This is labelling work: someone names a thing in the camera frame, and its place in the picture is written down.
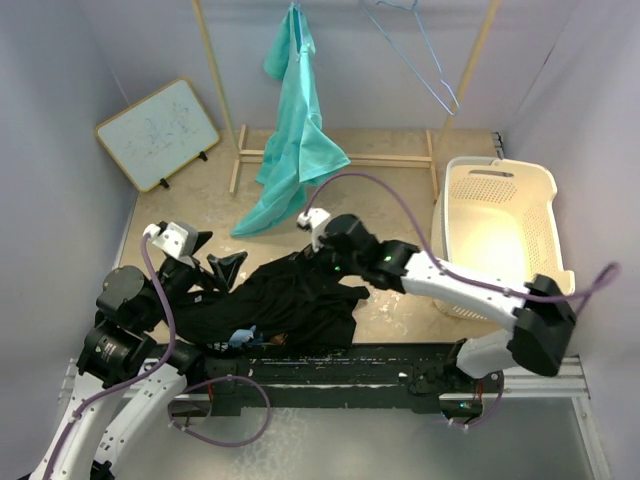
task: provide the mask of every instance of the teal towel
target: teal towel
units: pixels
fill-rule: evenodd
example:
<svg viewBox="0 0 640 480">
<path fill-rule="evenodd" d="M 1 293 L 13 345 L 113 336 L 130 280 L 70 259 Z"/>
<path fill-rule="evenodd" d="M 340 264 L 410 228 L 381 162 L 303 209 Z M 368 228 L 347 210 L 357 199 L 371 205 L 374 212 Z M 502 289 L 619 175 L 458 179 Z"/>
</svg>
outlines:
<svg viewBox="0 0 640 480">
<path fill-rule="evenodd" d="M 293 215 L 307 201 L 306 185 L 320 185 L 350 163 L 322 133 L 314 54 L 307 20 L 292 4 L 264 62 L 265 72 L 282 80 L 276 131 L 267 142 L 256 178 L 264 189 L 253 210 L 231 232 L 234 237 L 255 235 Z"/>
</svg>

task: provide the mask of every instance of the whiteboard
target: whiteboard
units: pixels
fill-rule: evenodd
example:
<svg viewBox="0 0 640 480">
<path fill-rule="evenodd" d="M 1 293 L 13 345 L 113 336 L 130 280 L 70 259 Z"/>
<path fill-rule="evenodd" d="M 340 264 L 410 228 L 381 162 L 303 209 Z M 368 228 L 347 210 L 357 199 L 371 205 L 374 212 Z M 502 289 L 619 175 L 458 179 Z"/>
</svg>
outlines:
<svg viewBox="0 0 640 480">
<path fill-rule="evenodd" d="M 95 133 L 142 192 L 151 190 L 220 139 L 185 79 L 175 80 L 98 125 Z"/>
</svg>

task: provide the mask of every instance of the white backdrop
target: white backdrop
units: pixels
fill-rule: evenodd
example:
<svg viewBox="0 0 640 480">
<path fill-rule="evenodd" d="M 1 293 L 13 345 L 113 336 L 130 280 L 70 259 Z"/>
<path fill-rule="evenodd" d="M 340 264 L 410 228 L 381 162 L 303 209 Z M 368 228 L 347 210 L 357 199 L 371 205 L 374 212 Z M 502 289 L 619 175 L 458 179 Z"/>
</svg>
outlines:
<svg viewBox="0 0 640 480">
<path fill-rule="evenodd" d="M 0 478 L 42 459 L 135 189 L 93 136 L 126 107 L 76 0 L 0 2 Z"/>
<path fill-rule="evenodd" d="M 221 128 L 213 81 L 189 1 L 81 0 L 130 102 L 189 77 Z M 398 0 L 410 4 L 410 0 Z M 423 0 L 422 18 L 447 78 L 457 85 L 488 0 Z M 504 128 L 520 106 L 577 0 L 503 3 L 456 126 Z M 262 70 L 287 0 L 203 0 L 236 125 L 274 127 L 280 85 Z M 318 95 L 331 128 L 437 128 L 445 113 L 357 5 L 303 0 L 317 56 Z M 375 7 L 427 78 L 436 81 L 409 12 Z"/>
<path fill-rule="evenodd" d="M 623 266 L 573 339 L 617 480 L 640 472 L 638 58 L 640 3 L 583 0 L 505 135 L 508 156 L 541 163 L 556 178 L 560 243 L 577 285 L 610 260 Z"/>
</svg>

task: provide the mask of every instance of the clothing rack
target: clothing rack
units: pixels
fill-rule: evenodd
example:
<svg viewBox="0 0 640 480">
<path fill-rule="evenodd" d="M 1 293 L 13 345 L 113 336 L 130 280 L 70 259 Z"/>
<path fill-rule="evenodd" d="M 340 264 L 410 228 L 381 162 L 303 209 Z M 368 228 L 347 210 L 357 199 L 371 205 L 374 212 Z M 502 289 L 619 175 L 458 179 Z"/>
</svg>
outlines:
<svg viewBox="0 0 640 480">
<path fill-rule="evenodd" d="M 238 184 L 238 175 L 240 174 L 240 167 L 243 163 L 262 163 L 262 157 L 264 155 L 264 150 L 252 150 L 245 148 L 245 141 L 247 136 L 247 125 L 242 125 L 240 129 L 239 138 L 236 136 L 236 131 L 233 127 L 233 122 L 231 121 L 231 114 L 229 112 L 229 107 L 227 104 L 226 95 L 224 93 L 224 87 L 222 85 L 222 80 L 220 78 L 220 73 L 218 70 L 218 65 L 216 62 L 216 57 L 213 50 L 213 44 L 211 41 L 211 36 L 209 35 L 209 27 L 207 25 L 206 19 L 202 14 L 202 7 L 200 5 L 200 0 L 192 0 L 193 2 L 193 10 L 196 16 L 196 20 L 198 22 L 198 27 L 200 28 L 200 34 L 202 36 L 202 42 L 204 45 L 205 52 L 207 54 L 207 60 L 209 62 L 209 69 L 211 70 L 211 76 L 213 77 L 213 81 L 216 86 L 216 91 L 218 94 L 218 100 L 220 101 L 220 107 L 222 108 L 222 113 L 224 117 L 225 127 L 229 131 L 232 139 L 232 150 L 235 156 L 234 164 L 233 164 L 233 172 L 231 174 L 231 182 L 229 185 L 229 193 L 234 195 L 236 193 L 237 184 Z M 467 93 L 467 89 L 469 87 L 469 83 L 471 81 L 471 77 L 473 76 L 473 72 L 475 70 L 476 64 L 478 63 L 478 58 L 484 48 L 487 37 L 489 36 L 489 31 L 491 30 L 491 25 L 498 13 L 498 9 L 500 8 L 500 4 L 502 0 L 491 0 L 489 6 L 487 7 L 487 11 L 484 16 L 484 20 L 480 29 L 478 30 L 478 34 L 473 43 L 473 47 L 471 48 L 471 52 L 469 54 L 469 58 L 467 59 L 467 64 L 465 65 L 464 72 L 462 73 L 462 77 L 460 79 L 460 83 L 456 90 L 456 98 L 458 103 L 452 101 L 449 109 L 455 114 L 458 111 L 458 104 L 462 103 L 464 96 Z M 433 138 L 430 130 L 425 130 L 426 136 L 426 155 L 374 155 L 374 154 L 366 154 L 366 153 L 347 153 L 347 157 L 351 160 L 351 165 L 355 166 L 363 166 L 363 167 L 396 167 L 396 168 L 425 168 L 429 169 L 431 173 L 431 184 L 433 187 L 433 196 L 434 201 L 438 199 L 438 195 L 440 193 L 439 185 L 438 185 L 438 176 L 436 171 L 437 159 L 442 154 L 443 146 L 445 145 L 447 136 L 451 131 L 451 127 L 453 124 L 453 115 L 447 115 L 445 123 L 440 130 L 440 138 L 438 144 L 433 145 Z"/>
</svg>

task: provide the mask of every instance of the wire hanger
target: wire hanger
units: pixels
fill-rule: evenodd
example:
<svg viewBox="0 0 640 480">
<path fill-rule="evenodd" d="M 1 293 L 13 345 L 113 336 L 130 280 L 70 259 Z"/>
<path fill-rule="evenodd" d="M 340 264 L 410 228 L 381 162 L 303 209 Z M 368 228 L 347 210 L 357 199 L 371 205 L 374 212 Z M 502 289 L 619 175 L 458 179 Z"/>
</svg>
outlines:
<svg viewBox="0 0 640 480">
<path fill-rule="evenodd" d="M 393 49 L 398 53 L 398 55 L 400 55 L 400 57 L 402 57 L 404 62 L 413 71 L 415 76 L 418 77 L 418 79 L 427 88 L 427 90 L 429 90 L 429 92 L 431 92 L 431 95 L 433 95 L 433 97 L 438 101 L 438 103 L 440 103 L 440 105 L 442 105 L 442 107 L 447 111 L 447 113 L 449 115 L 451 115 L 451 116 L 455 116 L 458 113 L 458 110 L 460 109 L 460 104 L 458 103 L 458 99 L 456 98 L 455 93 L 453 93 L 453 89 L 451 88 L 451 86 L 444 79 L 444 73 L 442 71 L 442 67 L 440 66 L 440 62 L 438 61 L 438 57 L 436 55 L 436 52 L 433 49 L 433 46 L 431 46 L 431 41 L 429 40 L 429 36 L 427 35 L 427 30 L 424 28 L 424 25 L 422 24 L 422 20 L 420 20 L 420 15 L 418 14 L 418 9 L 417 9 L 418 0 L 413 0 L 413 5 L 411 5 L 410 7 L 405 7 L 403 5 L 398 5 L 398 4 L 395 4 L 395 3 L 392 3 L 392 2 L 388 2 L 388 1 L 385 1 L 385 0 L 378 0 L 376 2 L 376 5 L 379 5 L 379 4 L 387 5 L 388 7 L 392 7 L 392 8 L 399 8 L 401 10 L 406 10 L 408 12 L 413 12 L 414 16 L 416 17 L 416 21 L 418 22 L 418 27 L 420 27 L 420 32 L 422 33 L 422 37 L 424 38 L 424 41 L 426 42 L 427 47 L 429 47 L 429 51 L 431 52 L 431 57 L 433 58 L 433 61 L 435 62 L 436 67 L 438 67 L 438 73 L 440 75 L 440 83 L 442 85 L 444 85 L 444 87 L 448 90 L 449 95 L 451 95 L 451 99 L 453 100 L 453 102 L 456 105 L 455 112 L 451 111 L 451 109 L 442 100 L 442 98 L 440 98 L 440 96 L 435 92 L 435 90 L 431 87 L 431 85 L 429 85 L 429 82 L 427 82 L 422 77 L 422 75 L 420 75 L 418 70 L 416 70 L 416 68 L 413 66 L 413 63 L 411 63 L 411 61 L 406 57 L 406 55 L 402 52 L 402 50 L 400 50 L 400 47 L 398 47 L 396 45 L 396 43 L 393 41 L 393 39 L 389 36 L 389 34 L 385 31 L 385 29 L 382 28 L 382 26 L 378 23 L 378 21 L 375 19 L 373 14 L 369 11 L 369 9 L 367 8 L 367 6 L 364 3 L 364 0 L 360 0 L 360 5 L 364 9 L 364 11 L 367 13 L 369 18 L 373 22 L 373 24 L 376 27 L 378 27 L 378 30 L 380 30 L 380 33 L 382 33 L 382 35 L 384 35 L 384 38 L 387 39 L 387 41 L 389 42 L 389 44 L 391 44 Z"/>
</svg>

